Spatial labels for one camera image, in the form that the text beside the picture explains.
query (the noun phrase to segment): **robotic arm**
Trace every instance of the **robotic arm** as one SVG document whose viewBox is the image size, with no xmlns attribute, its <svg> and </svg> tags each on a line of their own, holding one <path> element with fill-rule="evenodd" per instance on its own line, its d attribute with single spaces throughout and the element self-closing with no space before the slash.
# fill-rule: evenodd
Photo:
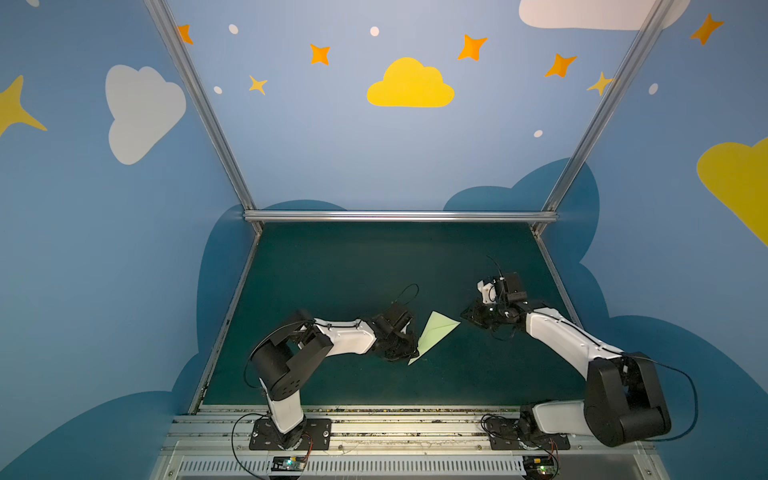
<svg viewBox="0 0 768 480">
<path fill-rule="evenodd" d="M 584 400 L 523 406 L 516 425 L 528 446 L 559 434 L 593 435 L 607 446 L 663 435 L 671 429 L 656 369 L 643 353 L 600 341 L 543 303 L 529 301 L 516 273 L 478 283 L 481 298 L 462 318 L 484 329 L 512 325 L 545 343 L 587 381 Z"/>
<path fill-rule="evenodd" d="M 259 373 L 278 446 L 296 448 L 306 428 L 299 389 L 328 356 L 371 352 L 394 362 L 418 356 L 408 331 L 413 315 L 395 302 L 372 319 L 327 322 L 307 311 L 294 313 L 262 340 L 250 356 Z"/>
</svg>

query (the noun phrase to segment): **dark green table surface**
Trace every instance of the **dark green table surface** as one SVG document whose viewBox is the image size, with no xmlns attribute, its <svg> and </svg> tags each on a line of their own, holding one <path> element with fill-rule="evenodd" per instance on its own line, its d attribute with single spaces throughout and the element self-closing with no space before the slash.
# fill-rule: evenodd
<svg viewBox="0 0 768 480">
<path fill-rule="evenodd" d="M 373 316 L 415 282 L 421 291 L 408 308 L 417 335 L 433 310 L 459 320 L 478 295 L 477 282 L 495 273 L 486 255 L 505 273 L 518 272 L 531 298 L 567 316 L 524 224 L 267 224 L 205 403 L 265 403 L 243 383 L 243 365 L 298 308 L 334 321 Z M 249 379 L 258 384 L 253 372 Z M 304 405 L 512 406 L 583 395 L 581 376 L 543 343 L 524 334 L 498 341 L 463 322 L 410 366 L 373 354 L 329 357 L 301 390 Z"/>
</svg>

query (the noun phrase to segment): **yellow star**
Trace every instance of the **yellow star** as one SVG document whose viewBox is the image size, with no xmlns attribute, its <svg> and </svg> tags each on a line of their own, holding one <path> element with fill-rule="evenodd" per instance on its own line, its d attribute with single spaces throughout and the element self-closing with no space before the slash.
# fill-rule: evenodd
<svg viewBox="0 0 768 480">
<path fill-rule="evenodd" d="M 310 47 L 312 47 L 312 63 L 317 63 L 319 61 L 328 65 L 328 50 L 330 50 L 331 47 L 318 48 L 315 45 L 310 45 Z"/>
<path fill-rule="evenodd" d="M 701 24 L 698 30 L 691 35 L 691 38 L 698 38 L 701 40 L 701 44 L 705 45 L 712 32 L 723 26 L 725 22 L 716 22 L 712 19 L 712 14 L 707 15 L 707 19 Z"/>
<path fill-rule="evenodd" d="M 190 26 L 183 25 L 177 28 L 179 29 L 179 35 L 181 35 L 181 39 L 190 45 L 194 45 L 194 43 L 192 42 L 192 39 L 190 38 Z"/>
<path fill-rule="evenodd" d="M 48 131 L 22 108 L 22 84 L 24 77 L 19 75 L 10 87 L 0 94 L 0 135 L 13 124 L 27 124 L 31 127 Z"/>
<path fill-rule="evenodd" d="M 249 89 L 248 89 L 248 91 L 251 91 L 251 90 L 258 90 L 258 91 L 260 91 L 262 94 L 265 94 L 265 93 L 264 93 L 264 89 L 263 89 L 263 86 L 264 86 L 264 84 L 266 83 L 266 80 L 265 80 L 265 81 L 256 81 L 256 79 L 255 79 L 255 78 L 253 78 L 253 77 L 251 77 L 250 79 L 253 81 L 253 87 L 249 88 Z"/>
<path fill-rule="evenodd" d="M 552 68 L 549 69 L 545 77 L 550 75 L 560 75 L 565 78 L 565 74 L 568 73 L 568 66 L 573 63 L 573 60 L 576 60 L 576 58 L 578 57 L 562 58 L 560 55 L 554 54 L 554 65 L 552 65 Z"/>
<path fill-rule="evenodd" d="M 461 60 L 462 58 L 474 58 L 475 61 L 480 60 L 480 47 L 485 43 L 486 40 L 488 39 L 481 38 L 479 40 L 475 40 L 470 38 L 469 35 L 464 35 L 464 50 L 462 50 L 462 53 L 458 54 L 458 59 Z"/>
<path fill-rule="evenodd" d="M 600 80 L 591 87 L 589 87 L 587 90 L 597 90 L 600 92 L 600 96 L 603 96 L 603 90 L 608 86 L 609 83 L 611 83 L 614 79 L 613 78 L 606 78 L 605 75 L 603 75 L 603 72 L 600 72 Z"/>
</svg>

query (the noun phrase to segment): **light green folded paper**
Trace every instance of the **light green folded paper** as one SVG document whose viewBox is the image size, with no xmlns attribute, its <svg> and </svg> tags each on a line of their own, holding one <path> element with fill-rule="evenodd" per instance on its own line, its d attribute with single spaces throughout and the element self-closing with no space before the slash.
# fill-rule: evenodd
<svg viewBox="0 0 768 480">
<path fill-rule="evenodd" d="M 427 353 L 437 342 L 444 339 L 458 324 L 459 322 L 451 320 L 441 313 L 432 312 L 429 320 L 427 320 L 427 326 L 424 327 L 424 331 L 421 337 L 419 337 L 419 356 L 410 359 L 408 364 L 410 365 L 422 358 L 422 355 Z"/>
</svg>

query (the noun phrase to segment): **black mounting plate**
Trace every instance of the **black mounting plate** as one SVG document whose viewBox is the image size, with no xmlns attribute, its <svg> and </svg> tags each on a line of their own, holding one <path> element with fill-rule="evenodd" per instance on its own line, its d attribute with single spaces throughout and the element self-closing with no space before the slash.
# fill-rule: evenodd
<svg viewBox="0 0 768 480">
<path fill-rule="evenodd" d="M 312 437 L 312 450 L 327 450 L 331 438 L 331 419 L 307 419 L 304 433 Z M 302 436 L 301 443 L 295 450 L 307 450 L 310 441 Z M 272 419 L 258 419 L 250 433 L 249 450 L 281 450 L 277 446 L 277 432 Z"/>
<path fill-rule="evenodd" d="M 517 419 L 497 419 L 492 418 L 486 420 L 488 429 L 492 432 L 498 432 L 498 436 L 489 435 L 488 440 L 491 442 L 491 450 L 529 450 L 535 449 L 528 445 L 523 445 L 519 440 L 512 440 L 518 437 L 516 425 Z M 549 439 L 552 439 L 554 444 L 558 447 L 558 450 L 570 450 L 571 443 L 568 441 L 567 436 L 563 435 L 549 435 L 545 442 L 537 445 L 537 447 L 547 450 L 552 450 Z"/>
</svg>

